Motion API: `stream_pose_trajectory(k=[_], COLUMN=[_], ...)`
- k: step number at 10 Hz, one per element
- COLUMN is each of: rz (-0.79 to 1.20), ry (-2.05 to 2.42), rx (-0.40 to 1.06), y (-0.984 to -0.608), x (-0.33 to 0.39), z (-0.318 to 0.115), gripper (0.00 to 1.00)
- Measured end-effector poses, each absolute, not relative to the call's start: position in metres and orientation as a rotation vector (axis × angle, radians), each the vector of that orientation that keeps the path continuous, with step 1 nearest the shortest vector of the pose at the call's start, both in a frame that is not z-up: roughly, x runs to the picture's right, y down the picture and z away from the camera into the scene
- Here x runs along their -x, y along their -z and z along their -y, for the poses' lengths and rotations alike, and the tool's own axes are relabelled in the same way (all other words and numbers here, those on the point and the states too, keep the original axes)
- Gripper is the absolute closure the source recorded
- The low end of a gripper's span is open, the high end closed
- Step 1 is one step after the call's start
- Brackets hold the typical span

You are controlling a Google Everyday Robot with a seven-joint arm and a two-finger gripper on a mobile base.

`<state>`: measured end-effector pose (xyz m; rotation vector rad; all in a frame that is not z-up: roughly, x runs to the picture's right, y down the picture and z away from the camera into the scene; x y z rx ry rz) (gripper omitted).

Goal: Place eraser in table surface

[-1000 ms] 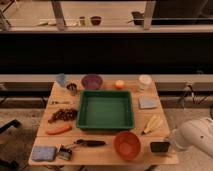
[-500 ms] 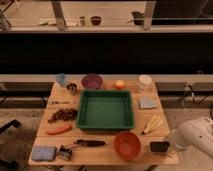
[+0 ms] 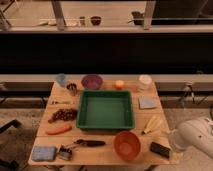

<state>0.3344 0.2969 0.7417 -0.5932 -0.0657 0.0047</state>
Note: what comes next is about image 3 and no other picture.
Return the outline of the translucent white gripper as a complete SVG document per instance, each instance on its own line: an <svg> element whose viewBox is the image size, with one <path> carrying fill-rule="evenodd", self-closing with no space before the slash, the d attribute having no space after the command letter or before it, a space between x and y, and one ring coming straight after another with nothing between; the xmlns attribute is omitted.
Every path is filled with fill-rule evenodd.
<svg viewBox="0 0 213 171"><path fill-rule="evenodd" d="M168 134L168 142L175 152L180 153L184 151L183 141L177 130L172 130Z"/></svg>

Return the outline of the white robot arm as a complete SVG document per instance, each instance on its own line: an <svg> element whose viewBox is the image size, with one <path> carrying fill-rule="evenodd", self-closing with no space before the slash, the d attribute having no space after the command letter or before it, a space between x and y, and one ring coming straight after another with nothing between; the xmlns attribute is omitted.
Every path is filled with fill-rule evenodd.
<svg viewBox="0 0 213 171"><path fill-rule="evenodd" d="M199 117L182 122L168 134L168 142L175 152L194 146L213 159L213 120Z"/></svg>

